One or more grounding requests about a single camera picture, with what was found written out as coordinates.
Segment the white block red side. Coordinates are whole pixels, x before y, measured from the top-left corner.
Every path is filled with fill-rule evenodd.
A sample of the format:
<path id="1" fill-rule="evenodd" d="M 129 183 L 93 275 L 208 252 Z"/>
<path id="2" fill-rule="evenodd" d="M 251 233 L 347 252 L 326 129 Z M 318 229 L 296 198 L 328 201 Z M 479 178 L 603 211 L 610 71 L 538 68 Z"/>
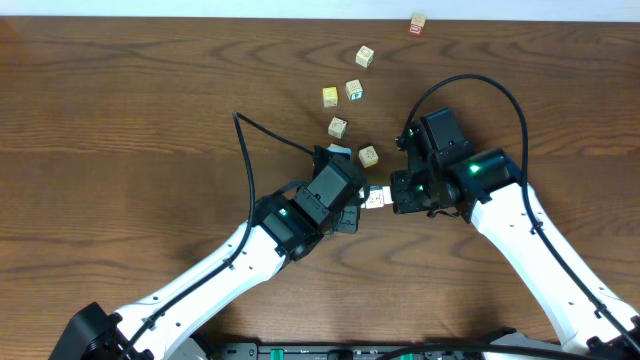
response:
<path id="1" fill-rule="evenodd" d="M 361 200 L 361 204 L 360 204 L 360 207 L 361 207 L 361 208 L 366 208 L 366 200 L 364 199 L 364 198 L 365 198 L 365 196 L 364 196 L 364 195 L 365 195 L 365 193 L 364 193 L 364 189 L 363 189 L 363 188 L 361 188 L 361 189 L 359 190 L 359 198 L 360 198 L 360 200 Z"/>

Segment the white block orange print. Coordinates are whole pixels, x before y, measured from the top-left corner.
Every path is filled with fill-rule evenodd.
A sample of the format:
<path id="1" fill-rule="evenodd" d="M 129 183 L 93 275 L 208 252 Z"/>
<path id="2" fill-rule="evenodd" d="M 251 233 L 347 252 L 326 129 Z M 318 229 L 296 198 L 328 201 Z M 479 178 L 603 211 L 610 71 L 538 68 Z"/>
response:
<path id="1" fill-rule="evenodd" d="M 372 186 L 369 188 L 369 196 L 365 202 L 366 209 L 381 208 L 384 203 L 384 190 L 380 186 Z"/>

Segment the white block red print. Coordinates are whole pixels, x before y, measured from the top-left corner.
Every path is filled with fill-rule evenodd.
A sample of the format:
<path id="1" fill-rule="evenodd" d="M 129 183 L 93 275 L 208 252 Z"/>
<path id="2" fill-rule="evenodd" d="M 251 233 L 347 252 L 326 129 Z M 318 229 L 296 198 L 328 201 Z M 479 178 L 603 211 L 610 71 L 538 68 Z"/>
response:
<path id="1" fill-rule="evenodd" d="M 383 201 L 385 205 L 389 205 L 393 203 L 393 198 L 391 195 L 391 189 L 389 186 L 383 186 L 382 187 L 382 192 L 383 192 Z"/>

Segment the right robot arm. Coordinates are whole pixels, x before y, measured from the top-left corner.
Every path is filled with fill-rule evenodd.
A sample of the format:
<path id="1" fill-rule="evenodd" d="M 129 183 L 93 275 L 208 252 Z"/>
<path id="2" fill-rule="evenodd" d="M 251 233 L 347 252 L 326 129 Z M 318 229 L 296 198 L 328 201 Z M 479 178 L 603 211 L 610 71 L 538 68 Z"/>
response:
<path id="1" fill-rule="evenodd" d="M 589 268 L 501 149 L 478 152 L 447 108 L 412 120 L 398 144 L 408 167 L 391 176 L 393 210 L 460 217 L 507 259 L 564 351 L 639 355 L 639 313 Z"/>

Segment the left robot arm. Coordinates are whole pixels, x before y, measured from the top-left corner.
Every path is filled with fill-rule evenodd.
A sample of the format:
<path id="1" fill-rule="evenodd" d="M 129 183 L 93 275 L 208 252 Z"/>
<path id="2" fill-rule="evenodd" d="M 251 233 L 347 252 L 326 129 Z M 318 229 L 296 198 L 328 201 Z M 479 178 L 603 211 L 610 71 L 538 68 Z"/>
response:
<path id="1" fill-rule="evenodd" d="M 167 359 L 196 330 L 251 288 L 308 255 L 326 234 L 354 233 L 367 179 L 351 150 L 312 153 L 313 179 L 259 199 L 252 219 L 169 284 L 112 314 L 93 302 L 67 324 L 51 356 Z"/>

